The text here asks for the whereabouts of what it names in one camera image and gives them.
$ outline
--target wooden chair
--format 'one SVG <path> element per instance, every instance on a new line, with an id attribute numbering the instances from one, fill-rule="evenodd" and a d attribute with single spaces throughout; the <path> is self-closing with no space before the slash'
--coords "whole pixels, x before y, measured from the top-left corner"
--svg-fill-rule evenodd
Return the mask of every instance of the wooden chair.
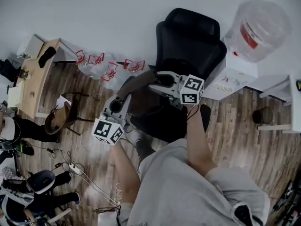
<path id="1" fill-rule="evenodd" d="M 55 109 L 51 110 L 51 113 L 45 120 L 45 131 L 48 134 L 53 135 L 53 134 L 59 132 L 60 130 L 67 128 L 68 130 L 70 130 L 80 136 L 80 134 L 78 132 L 72 130 L 70 128 L 70 126 L 72 126 L 76 121 L 94 122 L 93 120 L 86 120 L 86 119 L 82 119 L 79 117 L 79 102 L 80 102 L 81 96 L 89 97 L 89 95 L 85 95 L 85 94 L 82 94 L 79 92 L 62 94 L 62 97 L 66 98 L 68 101 L 71 102 L 69 112 L 68 112 L 62 126 L 60 126 L 60 127 L 55 126 L 55 128 L 53 129 L 51 124 L 52 124 L 52 121 L 55 119 Z"/>

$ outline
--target person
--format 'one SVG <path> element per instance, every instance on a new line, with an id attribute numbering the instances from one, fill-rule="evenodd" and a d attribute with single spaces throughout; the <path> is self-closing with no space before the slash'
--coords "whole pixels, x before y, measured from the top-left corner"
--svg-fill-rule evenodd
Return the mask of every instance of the person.
<path id="1" fill-rule="evenodd" d="M 34 222 L 35 220 L 32 213 L 41 214 L 50 210 L 54 210 L 55 208 L 70 202 L 74 202 L 75 205 L 80 205 L 80 196 L 77 192 L 60 196 L 52 196 L 47 194 L 47 192 L 50 192 L 57 186 L 69 184 L 71 180 L 72 173 L 65 171 L 59 174 L 55 177 L 55 183 L 52 185 L 52 187 L 43 194 L 34 194 L 34 200 L 26 208 L 24 205 L 16 201 L 9 200 L 6 205 L 6 212 L 8 215 L 5 216 L 13 222 L 24 222 L 27 218 L 30 218 L 31 221 Z"/>
<path id="2" fill-rule="evenodd" d="M 56 133 L 49 135 L 45 131 L 45 126 L 39 126 L 36 123 L 22 119 L 19 116 L 3 117 L 7 112 L 7 102 L 2 102 L 0 110 L 0 138 L 4 140 L 18 140 L 22 138 L 30 138 L 41 142 L 55 142 L 59 143 L 60 134 Z"/>
<path id="3" fill-rule="evenodd" d="M 187 139 L 155 152 L 133 130 L 140 178 L 120 142 L 111 147 L 122 191 L 120 226 L 262 226 L 269 198 L 240 168 L 214 163 L 198 106 L 187 106 Z"/>

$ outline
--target cable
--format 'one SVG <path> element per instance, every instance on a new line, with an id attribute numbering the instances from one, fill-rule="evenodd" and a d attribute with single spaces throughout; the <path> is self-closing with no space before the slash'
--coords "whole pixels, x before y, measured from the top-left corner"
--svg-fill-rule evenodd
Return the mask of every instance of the cable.
<path id="1" fill-rule="evenodd" d="M 121 199 L 122 199 L 122 198 L 119 198 L 119 197 L 117 197 L 117 198 L 114 198 L 114 202 L 115 202 L 117 205 L 120 205 L 120 201 L 121 201 Z"/>
<path id="2" fill-rule="evenodd" d="M 186 121 L 188 121 L 192 116 L 194 116 L 194 115 L 198 112 L 198 109 L 199 109 L 199 105 L 198 105 L 198 108 L 197 108 L 197 110 L 195 111 L 195 113 L 193 113 L 190 117 L 188 117 Z"/>
<path id="3" fill-rule="evenodd" d="M 134 129 L 134 127 L 133 127 L 132 125 L 128 125 L 128 126 L 127 126 L 127 129 L 125 130 L 125 133 L 130 133 L 130 132 Z"/>
<path id="4" fill-rule="evenodd" d="M 120 183 L 116 183 L 115 187 L 116 187 L 116 189 L 117 189 L 118 191 L 121 192 L 121 189 L 119 189 L 119 188 L 117 187 L 118 184 L 120 185 Z"/>
<path id="5" fill-rule="evenodd" d="M 92 186 L 92 184 L 90 184 L 87 180 L 85 180 L 82 176 L 80 176 L 84 181 L 86 181 L 95 191 L 97 191 L 101 196 L 103 196 L 111 205 L 113 205 L 114 207 L 116 207 L 115 204 L 113 204 L 109 199 L 111 199 L 114 203 L 115 201 L 109 197 L 109 199 L 107 199 L 104 195 L 102 195 L 101 192 L 99 192 L 95 187 Z"/>
<path id="6" fill-rule="evenodd" d="M 121 206 L 118 205 L 115 208 L 98 208 L 98 209 L 93 210 L 93 212 L 98 213 L 98 214 L 99 213 L 105 213 L 105 212 L 114 212 L 115 209 L 119 209 L 120 210 L 120 208 L 121 208 Z"/>
<path id="7" fill-rule="evenodd" d="M 84 175 L 101 191 L 103 192 L 108 198 L 110 198 L 112 201 L 114 201 L 108 194 L 106 194 L 100 187 L 98 187 L 95 182 L 93 182 L 88 176 L 86 173 L 84 173 Z"/>
<path id="8" fill-rule="evenodd" d="M 192 109 L 195 107 L 196 105 L 193 105 L 192 108 L 190 108 L 190 110 L 187 112 L 187 117 L 190 115 L 190 112 L 192 111 Z"/>
<path id="9" fill-rule="evenodd" d="M 136 146 L 133 144 L 133 143 L 131 143 L 130 141 L 129 141 L 129 139 L 127 138 L 127 136 L 126 135 L 124 135 L 125 137 L 126 137 L 126 139 L 124 139 L 124 138 L 120 138 L 120 140 L 124 140 L 124 141 L 127 141 L 129 144 L 131 144 L 134 148 L 136 148 Z"/>
<path id="10" fill-rule="evenodd" d="M 89 177 L 88 177 L 88 175 L 85 173 L 85 167 L 83 166 L 83 165 L 81 165 L 80 163 L 75 163 L 75 162 L 73 162 L 72 161 L 72 157 L 71 157 L 71 153 L 70 153 L 70 151 L 67 151 L 67 155 L 68 155 L 68 157 L 69 157 L 69 159 L 70 159 L 70 161 L 68 162 L 67 160 L 66 160 L 66 158 L 64 157 L 64 153 L 63 153 L 63 151 L 61 150 L 61 149 L 50 149 L 50 148 L 44 148 L 44 147 L 39 147 L 39 146 L 36 146 L 36 145 L 33 145 L 33 146 L 35 146 L 35 147 L 37 147 L 37 148 L 40 148 L 40 149 L 43 149 L 43 150 L 47 150 L 48 152 L 50 152 L 51 153 L 51 155 L 52 155 L 52 157 L 53 158 L 56 158 L 56 153 L 55 153 L 55 151 L 60 151 L 61 152 L 61 154 L 62 154 L 62 157 L 63 157 L 63 159 L 64 159 L 64 161 L 63 162 L 59 162 L 58 164 L 56 164 L 55 165 L 55 168 L 54 169 L 52 169 L 52 171 L 53 170 L 55 170 L 55 169 L 57 169 L 57 168 L 59 168 L 59 167 L 62 167 L 63 168 L 63 170 L 64 171 L 68 171 L 68 172 L 70 172 L 70 173 L 72 173 L 72 174 L 74 174 L 74 175 L 77 175 L 77 176 L 80 176 L 84 181 L 86 181 L 95 191 L 97 191 L 101 196 L 103 196 L 111 205 L 113 205 L 114 207 L 116 207 L 116 205 L 118 204 L 118 203 L 116 203 L 116 199 L 118 199 L 118 198 L 115 198 L 114 200 L 108 195 L 108 194 L 106 194 L 100 187 L 98 187 L 96 184 L 95 184 L 95 182 L 93 182 Z M 79 166 L 81 167 L 81 168 L 79 168 L 81 171 L 82 171 L 82 173 L 81 174 L 78 174 L 78 173 L 75 173 L 75 171 L 73 171 L 72 170 L 72 168 L 71 168 L 71 163 L 73 163 L 74 164 L 74 167 L 75 166 L 77 166 L 78 168 L 79 168 Z M 65 170 L 65 168 L 63 167 L 63 165 L 64 164 L 67 164 L 68 166 L 69 166 L 69 169 L 68 170 Z M 93 185 L 91 185 L 87 180 L 85 180 L 82 176 L 83 175 L 85 175 L 101 192 L 99 192 L 97 189 L 95 189 L 95 187 L 93 186 Z"/>

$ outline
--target white sneaker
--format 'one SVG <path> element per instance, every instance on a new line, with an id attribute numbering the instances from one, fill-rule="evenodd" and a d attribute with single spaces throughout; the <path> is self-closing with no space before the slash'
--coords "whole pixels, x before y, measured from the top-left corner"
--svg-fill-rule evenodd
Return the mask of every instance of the white sneaker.
<path id="1" fill-rule="evenodd" d="M 72 181 L 72 177 L 73 177 L 73 173 L 72 172 L 69 172 L 69 175 L 70 175 L 70 181 L 67 183 L 67 185 L 69 185 Z"/>
<path id="2" fill-rule="evenodd" d="M 81 203 L 81 200 L 80 200 L 80 195 L 79 195 L 79 193 L 78 192 L 75 192 L 76 194 L 77 194 L 77 196 L 79 197 L 79 199 L 77 200 L 77 201 L 75 201 L 74 203 L 75 203 L 75 205 L 80 205 L 80 203 Z"/>
<path id="3" fill-rule="evenodd" d="M 142 134 L 139 130 L 133 129 L 128 133 L 127 138 L 132 144 L 136 145 L 138 141 L 142 140 Z"/>

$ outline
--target white wall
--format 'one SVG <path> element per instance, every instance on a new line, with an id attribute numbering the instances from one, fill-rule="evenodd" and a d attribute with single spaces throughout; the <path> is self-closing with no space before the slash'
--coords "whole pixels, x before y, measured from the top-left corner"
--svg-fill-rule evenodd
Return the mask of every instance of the white wall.
<path id="1" fill-rule="evenodd" d="M 0 41 L 16 53 L 22 39 L 37 34 L 61 37 L 92 51 L 112 51 L 142 57 L 155 63 L 156 24 L 174 8 L 186 8 L 216 19 L 221 36 L 230 28 L 238 5 L 245 0 L 0 0 Z M 293 34 L 285 44 L 259 64 L 253 86 L 264 90 L 282 74 L 300 68 L 301 0 L 270 0 L 290 17 Z"/>
<path id="2" fill-rule="evenodd" d="M 7 46 L 5 46 L 0 40 L 0 59 L 4 61 L 10 57 L 10 54 L 11 52 L 9 51 Z M 8 85 L 12 86 L 13 83 L 4 76 L 0 75 L 0 103 L 2 103 L 3 100 L 8 99 L 8 96 L 6 94 Z"/>

